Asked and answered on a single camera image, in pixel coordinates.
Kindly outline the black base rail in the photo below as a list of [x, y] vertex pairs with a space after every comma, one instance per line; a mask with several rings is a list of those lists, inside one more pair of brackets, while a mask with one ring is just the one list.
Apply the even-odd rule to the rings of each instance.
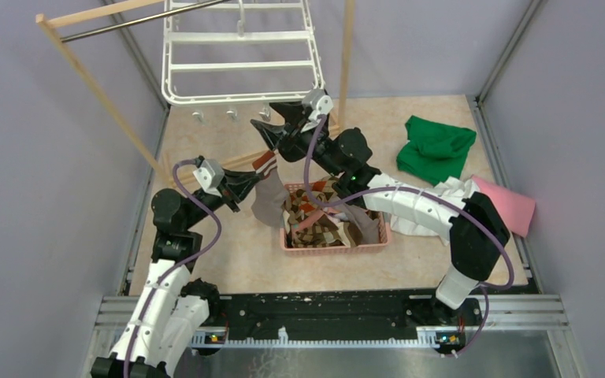
[[478, 299], [448, 309], [430, 289], [222, 295], [214, 298], [191, 344], [210, 349], [422, 341], [437, 349], [464, 346], [466, 333], [483, 321]]

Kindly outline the pink plastic basket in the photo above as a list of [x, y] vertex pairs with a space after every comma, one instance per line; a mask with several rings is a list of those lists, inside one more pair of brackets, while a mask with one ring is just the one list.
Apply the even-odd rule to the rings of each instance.
[[289, 256], [358, 254], [383, 250], [392, 231], [381, 213], [366, 210], [361, 222], [350, 210], [321, 208], [310, 200], [302, 183], [287, 183], [282, 205], [280, 246]]

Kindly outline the grey orange striped sock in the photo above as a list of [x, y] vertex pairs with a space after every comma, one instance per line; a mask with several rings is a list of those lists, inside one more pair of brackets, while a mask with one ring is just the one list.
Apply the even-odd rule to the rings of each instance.
[[259, 181], [254, 186], [254, 203], [251, 206], [254, 217], [271, 228], [283, 224], [283, 205], [288, 191], [282, 183], [277, 169], [277, 156], [267, 150], [252, 163]]

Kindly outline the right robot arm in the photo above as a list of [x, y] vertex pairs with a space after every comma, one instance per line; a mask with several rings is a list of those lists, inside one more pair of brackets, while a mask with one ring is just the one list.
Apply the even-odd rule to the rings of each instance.
[[373, 152], [359, 128], [332, 137], [324, 108], [306, 102], [270, 107], [284, 118], [282, 125], [250, 123], [269, 150], [288, 162], [303, 161], [303, 187], [318, 209], [359, 205], [412, 221], [449, 242], [451, 264], [430, 303], [436, 322], [452, 324], [477, 287], [513, 286], [514, 265], [506, 251], [510, 233], [487, 195], [446, 195], [406, 184], [369, 165]]

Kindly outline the white clip hanger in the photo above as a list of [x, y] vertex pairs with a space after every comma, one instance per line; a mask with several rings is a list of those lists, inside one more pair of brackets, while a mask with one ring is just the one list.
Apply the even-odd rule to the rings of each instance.
[[166, 1], [161, 92], [200, 108], [292, 102], [325, 87], [308, 1]]

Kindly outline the metal rack rod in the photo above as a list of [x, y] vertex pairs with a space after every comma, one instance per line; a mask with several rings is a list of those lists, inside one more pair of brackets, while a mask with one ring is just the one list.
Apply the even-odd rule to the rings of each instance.
[[[100, 6], [98, 8], [88, 9], [77, 13], [72, 13], [69, 15], [55, 17], [49, 20], [49, 24], [52, 28], [62, 28], [71, 26], [74, 24], [81, 24], [83, 22], [88, 22], [90, 20], [98, 19], [101, 17], [113, 16], [117, 13], [123, 13], [126, 11], [142, 8], [145, 6], [150, 6], [157, 3], [157, 1], [124, 1], [124, 2], [116, 2], [113, 4], [109, 4], [107, 6]], [[186, 6], [181, 6], [178, 8], [174, 8], [171, 10], [166, 10], [161, 13], [156, 13], [153, 15], [149, 15], [146, 17], [140, 17], [134, 20], [126, 20], [117, 22], [116, 24], [111, 24], [109, 26], [103, 28], [95, 28], [90, 31], [84, 31], [80, 33], [76, 33], [73, 35], [68, 35], [66, 37], [62, 37], [61, 41], [63, 43], [69, 43], [76, 40], [90, 38], [96, 35], [102, 35], [109, 32], [114, 32], [120, 30], [122, 28], [129, 28], [131, 26], [136, 26], [139, 24], [148, 23], [154, 20], [163, 19], [166, 17], [176, 16], [181, 13], [191, 12], [199, 9], [205, 9], [212, 6], [218, 6], [220, 4], [225, 3], [225, 1], [204, 1], [204, 2], [195, 2], [190, 3]]]

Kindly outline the white cloth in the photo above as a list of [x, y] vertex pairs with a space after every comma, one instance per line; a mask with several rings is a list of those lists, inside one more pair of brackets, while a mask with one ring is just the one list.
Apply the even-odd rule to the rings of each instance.
[[[423, 191], [442, 198], [458, 208], [464, 206], [463, 199], [469, 199], [474, 193], [480, 192], [471, 179], [462, 181], [454, 177], [449, 177], [446, 181]], [[458, 215], [456, 211], [422, 195], [396, 194], [395, 200], [397, 203], [405, 200], [407, 205], [412, 205], [414, 208], [408, 209], [405, 216], [399, 214], [390, 216], [390, 227], [393, 232], [408, 236], [438, 237], [444, 246], [449, 245], [450, 219]]]

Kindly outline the pink cloth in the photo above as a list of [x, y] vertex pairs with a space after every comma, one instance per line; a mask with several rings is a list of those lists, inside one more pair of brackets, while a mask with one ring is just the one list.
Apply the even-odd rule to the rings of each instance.
[[515, 235], [525, 238], [529, 234], [536, 201], [476, 175], [471, 180], [481, 193], [491, 199], [507, 228]]

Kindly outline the brown striped sock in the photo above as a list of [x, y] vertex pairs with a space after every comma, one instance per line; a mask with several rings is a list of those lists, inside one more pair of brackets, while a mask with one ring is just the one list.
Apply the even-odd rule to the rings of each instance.
[[295, 248], [327, 248], [333, 246], [353, 247], [348, 231], [348, 222], [315, 223], [307, 228], [290, 232], [290, 244]]

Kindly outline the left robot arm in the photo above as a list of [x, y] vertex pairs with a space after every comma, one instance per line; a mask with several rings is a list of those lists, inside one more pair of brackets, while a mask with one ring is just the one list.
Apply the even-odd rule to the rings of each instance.
[[120, 338], [107, 356], [94, 360], [92, 377], [171, 377], [198, 328], [220, 318], [217, 286], [192, 280], [191, 272], [221, 235], [216, 210], [239, 211], [265, 177], [207, 168], [195, 175], [208, 184], [193, 193], [180, 185], [154, 194], [157, 232], [146, 283]]

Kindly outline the green cloth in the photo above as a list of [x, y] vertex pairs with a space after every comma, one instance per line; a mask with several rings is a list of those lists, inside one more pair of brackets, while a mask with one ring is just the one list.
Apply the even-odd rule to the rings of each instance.
[[458, 179], [477, 133], [469, 128], [411, 116], [405, 123], [407, 142], [397, 153], [396, 167], [432, 185]]

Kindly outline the wooden drying rack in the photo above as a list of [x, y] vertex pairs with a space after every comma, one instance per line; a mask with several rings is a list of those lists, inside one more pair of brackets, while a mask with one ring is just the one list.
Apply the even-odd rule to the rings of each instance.
[[[189, 5], [190, 3], [194, 3], [194, 2], [175, 2], [175, 1], [157, 1], [157, 3], [159, 2], [166, 2], [170, 3], [170, 4], [183, 4], [183, 5]], [[256, 37], [248, 39], [245, 35], [245, 33], [243, 32], [243, 23], [244, 23], [244, 3], [243, 1], [237, 1], [237, 5], [226, 5], [224, 6], [223, 4], [220, 4], [218, 6], [220, 6], [220, 8], [222, 9], [234, 9], [237, 7], [237, 9], [239, 9], [240, 11], [240, 19], [238, 22], [238, 32], [237, 33], [233, 33], [230, 35], [226, 35], [226, 36], [218, 36], [217, 38], [210, 38], [210, 42], [213, 44], [216, 43], [223, 43], [223, 42], [230, 42], [230, 38], [229, 37], [233, 37], [234, 35], [236, 35], [238, 38], [238, 42], [250, 42], [250, 41], [256, 41]], [[301, 31], [301, 32], [293, 32], [293, 31], [282, 31], [282, 32], [275, 32], [275, 35], [272, 38], [269, 39], [263, 39], [263, 42], [272, 42], [272, 41], [284, 41], [285, 39], [282, 39], [283, 37], [294, 37], [295, 33], [302, 33], [300, 36], [302, 39], [305, 39], [308, 42], [309, 48], [310, 48], [310, 54], [311, 56], [313, 56], [313, 60], [309, 61], [309, 63], [312, 64], [313, 67], [313, 71], [315, 72], [315, 75], [317, 75], [317, 82], [321, 83], [321, 81], [323, 81], [322, 79], [322, 72], [321, 72], [321, 59], [319, 58], [318, 54], [317, 54], [317, 50], [316, 49], [316, 40], [314, 37], [314, 26], [313, 26], [313, 22], [310, 18], [309, 13], [309, 2], [308, 1], [300, 1], [297, 3], [281, 3], [281, 4], [276, 4], [276, 3], [268, 3], [268, 4], [260, 4], [260, 3], [253, 3], [253, 4], [247, 4], [248, 5], [248, 9], [262, 9], [262, 10], [267, 10], [267, 9], [276, 9], [276, 8], [286, 8], [286, 6], [292, 6], [293, 8], [299, 7], [302, 11], [303, 14], [303, 18], [305, 18], [305, 22], [306, 22], [306, 31]], [[340, 132], [343, 130], [343, 124], [342, 122], [344, 121], [344, 113], [345, 113], [345, 108], [346, 108], [346, 100], [347, 100], [347, 91], [348, 91], [348, 73], [349, 73], [349, 58], [351, 57], [351, 44], [352, 42], [350, 41], [350, 37], [351, 37], [351, 33], [353, 31], [353, 23], [354, 23], [354, 1], [345, 1], [345, 11], [349, 12], [348, 14], [346, 14], [345, 16], [345, 20], [344, 20], [344, 36], [343, 36], [343, 42], [342, 42], [342, 46], [343, 46], [343, 52], [342, 52], [342, 64], [343, 67], [341, 69], [341, 78], [340, 78], [340, 102], [339, 102], [339, 115], [338, 115], [338, 111], [337, 110], [331, 110], [328, 119], [330, 122], [330, 126], [329, 126], [329, 132], [330, 132], [330, 136], [334, 137], [334, 136], [338, 136], [338, 134], [340, 134]], [[114, 105], [114, 103], [109, 99], [107, 93], [101, 88], [101, 86], [98, 84], [98, 82], [96, 81], [96, 79], [89, 73], [89, 71], [86, 69], [86, 67], [84, 66], [84, 64], [80, 61], [80, 59], [75, 55], [75, 53], [72, 51], [72, 49], [70, 49], [69, 47], [67, 47], [65, 44], [61, 41], [61, 36], [58, 34], [57, 29], [58, 28], [52, 28], [49, 24], [49, 20], [44, 14], [40, 13], [37, 14], [35, 17], [35, 22], [38, 26], [40, 26], [40, 28], [43, 30], [43, 32], [47, 35], [47, 37], [50, 39], [50, 41], [53, 43], [53, 45], [55, 45], [59, 51], [61, 52], [61, 55], [66, 59], [66, 61], [71, 65], [72, 68], [74, 68], [77, 72], [77, 74], [79, 75], [79, 77], [83, 80], [83, 82], [85, 82], [85, 84], [87, 85], [87, 87], [89, 88], [89, 90], [95, 95], [95, 97], [98, 99], [98, 101], [104, 106], [104, 108], [106, 109], [106, 111], [108, 112], [108, 114], [114, 119], [114, 121], [116, 122], [116, 124], [121, 128], [122, 132], [128, 137], [128, 139], [130, 140], [130, 142], [133, 144], [133, 146], [139, 151], [139, 153], [141, 154], [141, 156], [143, 158], [146, 159], [147, 163], [150, 165], [150, 167], [154, 170], [155, 173], [158, 173], [159, 175], [161, 175], [164, 179], [170, 181], [172, 183], [172, 173], [167, 173], [164, 171], [164, 168], [162, 165], [160, 165], [158, 163], [158, 161], [156, 160], [156, 158], [154, 157], [154, 155], [144, 146], [142, 140], [135, 134], [135, 131], [132, 129], [132, 126], [126, 121], [126, 119], [124, 118], [124, 116], [120, 113], [120, 111], [117, 109], [117, 107]], [[240, 95], [227, 95], [224, 97], [221, 96], [201, 96], [199, 98], [190, 98], [188, 99], [189, 102], [195, 102], [195, 104], [197, 105], [216, 105], [217, 103], [242, 103], [242, 102], [265, 102], [266, 99], [272, 99], [272, 100], [283, 100], [283, 99], [293, 99], [295, 96], [300, 97], [300, 94], [297, 92], [268, 92], [268, 93], [264, 93], [264, 94], [240, 94]], [[240, 168], [243, 166], [246, 166], [247, 164], [250, 164], [251, 162], [255, 161], [261, 154], [262, 152], [254, 152], [252, 154], [246, 154], [243, 156], [238, 156], [238, 157], [232, 157], [229, 158], [225, 164], [228, 165], [229, 169], [236, 169], [236, 168]]]

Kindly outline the grey cloth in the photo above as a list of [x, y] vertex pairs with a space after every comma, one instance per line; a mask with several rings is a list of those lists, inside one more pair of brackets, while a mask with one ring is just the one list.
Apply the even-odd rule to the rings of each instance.
[[347, 234], [354, 245], [380, 243], [380, 222], [378, 219], [373, 219], [367, 210], [346, 204], [336, 206], [335, 210], [349, 223]]

